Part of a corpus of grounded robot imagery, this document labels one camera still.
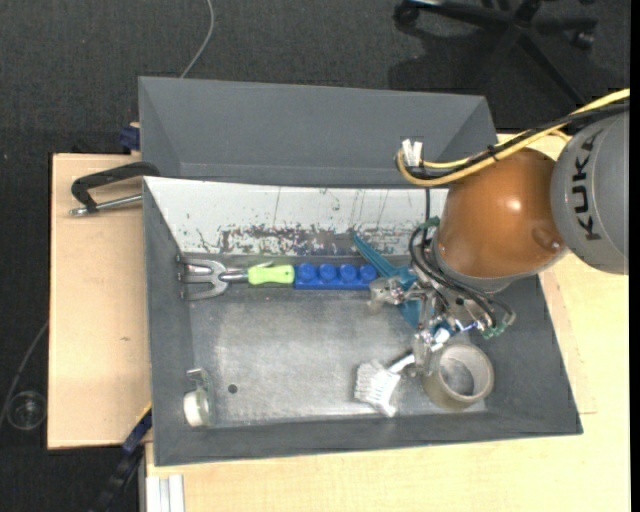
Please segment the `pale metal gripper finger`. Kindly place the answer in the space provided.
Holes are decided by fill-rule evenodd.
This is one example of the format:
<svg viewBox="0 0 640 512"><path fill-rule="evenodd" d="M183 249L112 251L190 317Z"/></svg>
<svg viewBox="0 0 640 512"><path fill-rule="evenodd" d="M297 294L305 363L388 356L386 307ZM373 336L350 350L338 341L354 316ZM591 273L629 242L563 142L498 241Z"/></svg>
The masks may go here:
<svg viewBox="0 0 640 512"><path fill-rule="evenodd" d="M384 304L402 306L418 298L418 291L405 288L399 277L381 277L369 283L368 308L377 313Z"/></svg>
<svg viewBox="0 0 640 512"><path fill-rule="evenodd" d="M423 329L414 334L411 349L414 364L425 376L430 376L435 369L436 354L443 348L443 343L428 330Z"/></svg>

